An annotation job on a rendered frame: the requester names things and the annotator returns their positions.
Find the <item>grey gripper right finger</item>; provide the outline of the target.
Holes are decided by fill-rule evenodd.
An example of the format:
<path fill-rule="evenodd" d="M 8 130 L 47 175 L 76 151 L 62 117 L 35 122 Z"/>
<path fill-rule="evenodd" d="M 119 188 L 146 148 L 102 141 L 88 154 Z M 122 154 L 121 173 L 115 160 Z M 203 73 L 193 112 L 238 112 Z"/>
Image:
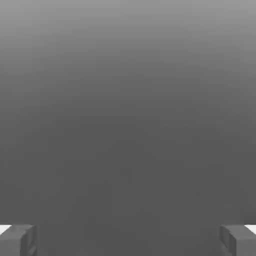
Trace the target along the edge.
<path fill-rule="evenodd" d="M 219 240 L 223 256 L 256 256 L 256 224 L 221 225 Z"/>

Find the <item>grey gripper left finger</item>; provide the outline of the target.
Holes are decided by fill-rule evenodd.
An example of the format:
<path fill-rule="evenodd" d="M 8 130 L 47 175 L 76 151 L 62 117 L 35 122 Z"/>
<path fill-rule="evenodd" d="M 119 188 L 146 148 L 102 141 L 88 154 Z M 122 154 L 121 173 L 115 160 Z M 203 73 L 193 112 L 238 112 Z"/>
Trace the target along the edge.
<path fill-rule="evenodd" d="M 0 256 L 38 256 L 37 227 L 0 224 Z"/>

